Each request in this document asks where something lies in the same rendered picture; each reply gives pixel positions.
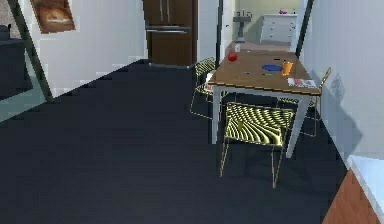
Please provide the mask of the brown wooden table white legs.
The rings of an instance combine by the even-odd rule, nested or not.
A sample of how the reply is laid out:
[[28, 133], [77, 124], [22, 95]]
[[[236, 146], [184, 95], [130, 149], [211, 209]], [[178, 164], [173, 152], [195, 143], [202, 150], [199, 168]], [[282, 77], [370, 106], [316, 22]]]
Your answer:
[[[267, 75], [266, 71], [262, 69], [263, 65], [281, 65], [284, 61], [293, 63], [288, 76], [283, 76], [280, 72]], [[286, 157], [291, 158], [309, 103], [313, 97], [320, 96], [321, 92], [317, 88], [290, 86], [288, 84], [289, 78], [310, 79], [308, 72], [293, 52], [242, 50], [236, 61], [230, 62], [228, 59], [224, 59], [208, 82], [213, 88], [211, 143], [217, 142], [221, 93], [223, 91], [297, 99], [298, 108], [286, 149]]]

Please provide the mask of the dark brown fridge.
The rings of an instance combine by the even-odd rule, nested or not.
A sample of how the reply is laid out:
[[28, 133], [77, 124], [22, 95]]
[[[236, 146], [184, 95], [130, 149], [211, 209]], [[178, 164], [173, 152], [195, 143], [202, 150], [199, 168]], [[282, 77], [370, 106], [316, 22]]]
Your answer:
[[186, 34], [146, 32], [149, 61], [155, 65], [193, 66], [197, 60], [198, 0], [169, 0], [170, 24], [167, 22], [166, 0], [163, 0], [163, 22], [160, 21], [159, 0], [142, 2], [145, 31], [187, 31]]

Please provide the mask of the white red paper booklet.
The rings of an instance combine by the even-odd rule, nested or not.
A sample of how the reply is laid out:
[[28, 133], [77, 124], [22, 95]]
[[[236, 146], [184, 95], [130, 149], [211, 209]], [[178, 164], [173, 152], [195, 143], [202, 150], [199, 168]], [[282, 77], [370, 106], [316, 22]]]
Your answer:
[[288, 85], [300, 88], [316, 88], [317, 85], [313, 80], [305, 80], [298, 78], [288, 78]]

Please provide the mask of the white chest of drawers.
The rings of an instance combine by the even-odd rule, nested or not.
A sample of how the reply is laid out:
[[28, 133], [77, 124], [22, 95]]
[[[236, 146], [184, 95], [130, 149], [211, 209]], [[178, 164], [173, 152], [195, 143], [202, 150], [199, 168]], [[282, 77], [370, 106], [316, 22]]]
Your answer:
[[290, 43], [295, 35], [296, 14], [265, 14], [260, 42]]

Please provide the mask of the dark sofa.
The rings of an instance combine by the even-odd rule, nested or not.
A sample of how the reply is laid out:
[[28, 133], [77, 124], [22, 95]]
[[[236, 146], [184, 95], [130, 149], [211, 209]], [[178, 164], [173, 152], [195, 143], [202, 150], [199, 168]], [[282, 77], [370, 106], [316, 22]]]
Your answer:
[[0, 100], [33, 88], [26, 68], [24, 41], [10, 37], [11, 25], [0, 25]]

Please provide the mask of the brown framed wall picture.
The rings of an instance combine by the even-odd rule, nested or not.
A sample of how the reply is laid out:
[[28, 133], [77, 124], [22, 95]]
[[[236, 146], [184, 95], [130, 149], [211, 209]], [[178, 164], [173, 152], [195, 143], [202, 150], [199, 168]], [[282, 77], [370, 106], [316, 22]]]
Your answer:
[[30, 0], [42, 34], [75, 30], [69, 0]]

